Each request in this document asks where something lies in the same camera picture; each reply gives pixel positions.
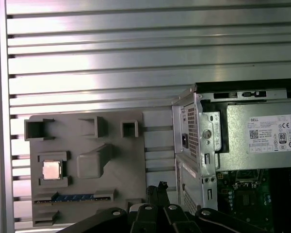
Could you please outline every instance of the white label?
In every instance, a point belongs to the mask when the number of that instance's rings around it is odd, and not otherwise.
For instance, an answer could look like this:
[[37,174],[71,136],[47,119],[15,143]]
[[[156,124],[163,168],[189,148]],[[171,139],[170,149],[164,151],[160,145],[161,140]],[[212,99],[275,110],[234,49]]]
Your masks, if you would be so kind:
[[291,115],[249,119],[249,153],[291,151]]
[[194,178],[196,178],[195,172],[193,172],[188,166],[182,164],[183,168],[186,169]]

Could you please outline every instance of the barcode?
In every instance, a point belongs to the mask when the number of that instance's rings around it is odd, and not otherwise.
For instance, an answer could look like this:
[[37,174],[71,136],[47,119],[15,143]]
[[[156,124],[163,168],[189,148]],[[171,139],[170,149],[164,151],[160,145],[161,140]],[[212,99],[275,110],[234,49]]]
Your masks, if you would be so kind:
[[265,146],[269,146],[269,143],[253,143],[253,144],[249,144],[249,147],[265,147]]
[[258,130],[249,130],[250,139],[258,139],[259,138],[259,131]]

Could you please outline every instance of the green circuit board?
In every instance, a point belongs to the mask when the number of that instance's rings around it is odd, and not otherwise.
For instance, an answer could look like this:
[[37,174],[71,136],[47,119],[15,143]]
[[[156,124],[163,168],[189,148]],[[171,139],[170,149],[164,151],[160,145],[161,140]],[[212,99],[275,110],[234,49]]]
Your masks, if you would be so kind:
[[269,171],[218,172],[219,211],[274,232]]

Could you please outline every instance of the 80 plus logo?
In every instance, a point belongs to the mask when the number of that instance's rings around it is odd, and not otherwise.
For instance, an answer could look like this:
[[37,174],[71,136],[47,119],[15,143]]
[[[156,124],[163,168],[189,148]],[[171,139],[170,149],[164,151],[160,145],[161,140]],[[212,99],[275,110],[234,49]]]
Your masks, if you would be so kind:
[[286,135],[286,133],[280,133],[280,134],[278,135],[278,137],[279,137],[279,143],[280,143],[280,144],[285,144],[285,143],[287,143],[287,135]]

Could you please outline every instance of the metal sheet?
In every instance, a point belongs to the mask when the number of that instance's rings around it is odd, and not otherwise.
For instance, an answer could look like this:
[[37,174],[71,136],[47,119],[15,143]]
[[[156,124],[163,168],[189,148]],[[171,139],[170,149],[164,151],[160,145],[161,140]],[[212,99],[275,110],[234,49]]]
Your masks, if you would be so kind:
[[171,110],[144,112],[144,127],[172,126]]
[[238,0],[84,0],[82,4],[73,0],[8,0],[7,14],[34,14],[76,11],[106,11],[126,9],[153,9],[153,8],[179,8],[179,7],[205,7],[205,6],[244,6],[259,4],[291,4],[291,0],[270,0],[267,2],[238,1]]
[[30,159],[15,159],[12,160],[12,167],[30,167]]
[[79,92],[79,93],[63,93],[62,95],[28,95],[10,99],[11,106],[22,105],[41,105],[41,104],[59,104],[72,102],[99,102],[114,101],[127,99],[159,99],[174,98],[184,91],[186,86],[173,86],[161,88],[140,88],[139,90],[121,89],[118,91],[97,91],[97,92]]
[[60,105],[42,105],[42,106],[22,106],[11,107],[12,115],[18,114],[40,114],[40,113],[64,113],[64,112],[81,112],[91,110],[111,110],[120,108],[147,108],[147,107],[164,107],[169,106],[171,99],[154,99],[154,100],[127,100],[98,103],[75,103]]
[[74,75],[19,75],[9,80],[11,94],[191,85],[195,82],[291,78],[291,63],[207,67]]
[[15,232],[16,233],[55,233],[63,228],[70,226],[71,224],[54,224],[52,227],[35,227],[32,228],[32,221],[23,221],[15,223]]
[[249,153],[247,122],[250,117],[291,114],[291,102],[234,105],[227,109],[229,153],[220,154],[219,171],[291,167],[291,152]]
[[206,37],[206,38],[179,38],[179,39],[148,39],[147,41],[122,41],[122,42],[94,42],[80,43],[72,42],[69,45],[50,45],[50,46],[24,46],[11,47],[9,54],[37,54],[51,52],[68,51],[95,51],[95,50],[114,50],[114,49],[140,49],[140,48],[168,48],[175,46],[206,46],[206,45],[237,45],[245,43],[273,43],[273,42],[291,42],[291,35],[266,35],[266,36],[246,36],[246,37]]
[[30,197],[31,196],[31,181],[13,181],[13,196],[18,197]]
[[9,73],[291,61],[291,44],[114,52],[9,59]]
[[144,137],[145,148],[174,146],[174,135],[172,130],[145,132]]
[[182,41],[179,39],[194,39],[196,45],[202,44],[224,44],[224,43],[257,43],[273,41],[291,40],[291,25],[252,25],[250,27],[202,27],[197,29],[168,28],[164,30],[146,31],[121,31],[121,32],[99,32],[99,33],[75,33],[62,35],[39,35],[22,36],[8,39],[9,53],[31,48],[31,46],[45,45],[41,47],[41,52],[46,45],[80,45],[91,43],[109,44],[108,48],[116,48],[116,44],[139,43],[142,46],[148,40],[152,43],[160,41]]
[[146,160],[154,160],[154,159],[171,159],[175,157],[175,153],[173,150],[168,151],[152,151],[145,153]]
[[24,139],[13,139],[11,141],[12,155],[30,154],[29,142]]
[[0,233],[14,232],[6,5],[0,0]]
[[174,159],[154,159],[154,160],[146,160],[145,167],[147,169],[152,168],[173,168],[175,166]]
[[31,200],[14,201],[14,217],[32,218]]
[[11,119],[11,135],[24,134],[24,119]]
[[55,33],[162,27],[218,26],[291,22],[291,7],[224,9],[203,11],[161,11],[7,20],[8,34]]
[[146,185],[159,185],[160,181],[167,182],[169,187],[176,187],[175,171],[148,172],[146,174]]

